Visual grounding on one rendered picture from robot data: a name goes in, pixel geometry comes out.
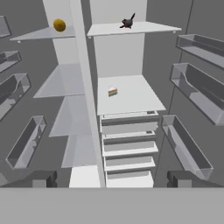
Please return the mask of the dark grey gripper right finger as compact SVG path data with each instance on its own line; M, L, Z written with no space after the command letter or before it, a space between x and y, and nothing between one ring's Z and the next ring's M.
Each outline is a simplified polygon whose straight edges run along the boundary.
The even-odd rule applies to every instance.
M198 178L190 171L168 171L167 172L168 187L190 187L190 188L215 188L221 185Z

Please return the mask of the clear door bin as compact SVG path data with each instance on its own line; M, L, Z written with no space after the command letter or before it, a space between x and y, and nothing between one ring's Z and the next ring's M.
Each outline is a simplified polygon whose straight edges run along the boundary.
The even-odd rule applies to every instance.
M45 128L46 120L42 115L31 117L6 157L12 170L26 169L29 166Z
M0 121L32 86L27 73L14 73L0 83Z
M190 63L172 65L171 82L215 126L224 126L224 84Z
M209 180L214 167L176 115L164 115L162 128L185 171Z
M11 30L5 16L0 16L0 38L5 38L11 35Z
M224 40L199 34L178 35L177 47L224 69Z
M19 51L0 52L0 73L21 60Z

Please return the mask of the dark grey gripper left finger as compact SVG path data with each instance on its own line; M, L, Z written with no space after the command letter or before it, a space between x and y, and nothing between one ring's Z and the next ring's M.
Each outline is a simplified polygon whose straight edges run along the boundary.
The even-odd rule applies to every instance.
M26 178L3 185L3 187L32 187L32 188L51 188L57 187L56 171L34 171Z

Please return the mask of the dark frozen fish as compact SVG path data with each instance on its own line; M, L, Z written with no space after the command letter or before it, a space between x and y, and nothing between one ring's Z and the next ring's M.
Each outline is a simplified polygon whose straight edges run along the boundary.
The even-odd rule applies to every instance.
M131 16L131 18L127 19L127 18L124 18L122 20L122 25L121 25L121 28L131 28L131 26L133 25L133 19L135 17L135 14L133 14Z

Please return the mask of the white fridge drawer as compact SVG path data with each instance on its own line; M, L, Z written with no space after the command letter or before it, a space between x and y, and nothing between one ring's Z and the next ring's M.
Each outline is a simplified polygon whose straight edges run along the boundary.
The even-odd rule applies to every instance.
M101 133L104 135L138 131L152 131L158 127L157 111L144 111L101 116Z
M107 188L152 188L150 171L132 171L106 175Z
M106 158L104 162L106 172L137 170L156 166L152 156Z
M140 131L102 137L102 155L118 157L158 151L154 131Z

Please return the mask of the grey refrigerator door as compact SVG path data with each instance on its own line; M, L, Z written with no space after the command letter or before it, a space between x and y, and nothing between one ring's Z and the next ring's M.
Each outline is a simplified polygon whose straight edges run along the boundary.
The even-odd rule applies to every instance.
M55 118L63 102L62 97L34 98L39 88L58 65L53 42L12 38L47 27L42 0L0 0L0 16L5 16L11 35L0 38L0 53L19 51L21 60L0 73L0 83L13 74L28 74L31 87L0 121L0 187L24 179L35 171L56 171L57 187L67 186L71 170L61 163L67 144L65 136L49 137ZM43 116L46 127L38 147L26 169L15 169L6 162L15 142L32 116Z
M193 0L187 32L224 40L224 0ZM179 118L212 164L210 180L224 185L224 126L213 125L178 89L173 90L170 113ZM167 172L180 168L174 150L164 139L154 186L165 187Z

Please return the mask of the white fridge with freezer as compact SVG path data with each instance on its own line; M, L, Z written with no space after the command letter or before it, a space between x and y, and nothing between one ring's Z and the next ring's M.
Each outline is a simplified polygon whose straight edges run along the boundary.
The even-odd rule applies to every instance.
M112 171L104 170L106 158L133 158L152 156L156 152L126 155L118 157L104 157L102 155L101 116L97 114L98 79L143 75L144 40L148 34L168 34L176 32L154 32L142 34L123 34L100 37L88 37L91 25L113 24L122 25L124 18L131 18L134 22L147 21L147 0L43 0L45 12L49 22L60 18L66 23L66 28L72 26L74 38L62 38L54 41L59 65L79 64L87 103L87 112L94 144L96 165L78 166L70 168L71 187L107 187L106 175L124 172L150 171L153 178L155 167Z

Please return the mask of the wide white shelf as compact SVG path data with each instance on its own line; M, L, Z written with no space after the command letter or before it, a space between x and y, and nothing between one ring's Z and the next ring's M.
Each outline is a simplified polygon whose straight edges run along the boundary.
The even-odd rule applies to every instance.
M180 32L181 28L169 26L165 24L157 24L152 22L134 22L130 28L121 28L119 23L113 24L92 24L87 36L100 37L123 34L142 34L154 32Z
M117 88L117 95L109 97L110 88ZM99 116L162 110L165 106L142 75L98 79Z

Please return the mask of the yellow round fruit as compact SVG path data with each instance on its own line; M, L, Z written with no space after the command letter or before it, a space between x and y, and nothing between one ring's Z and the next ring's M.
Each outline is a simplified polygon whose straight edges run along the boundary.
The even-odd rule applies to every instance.
M54 19L53 20L53 28L57 31L57 32L63 32L66 29L66 23L60 19Z

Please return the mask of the narrow translucent shelf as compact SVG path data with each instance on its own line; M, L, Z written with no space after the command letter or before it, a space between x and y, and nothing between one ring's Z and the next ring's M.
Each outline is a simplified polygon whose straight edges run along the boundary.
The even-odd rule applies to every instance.
M92 136L69 136L61 167L72 168L96 164L97 162Z
M57 65L34 98L83 95L84 87L79 64Z
M66 96L49 137L90 134L88 108L84 95Z
M64 31L56 31L53 27L46 27L44 29L26 33L24 35L11 38L10 41L26 41L26 40L39 40L39 39L67 39L74 38L75 31L72 26L68 26Z

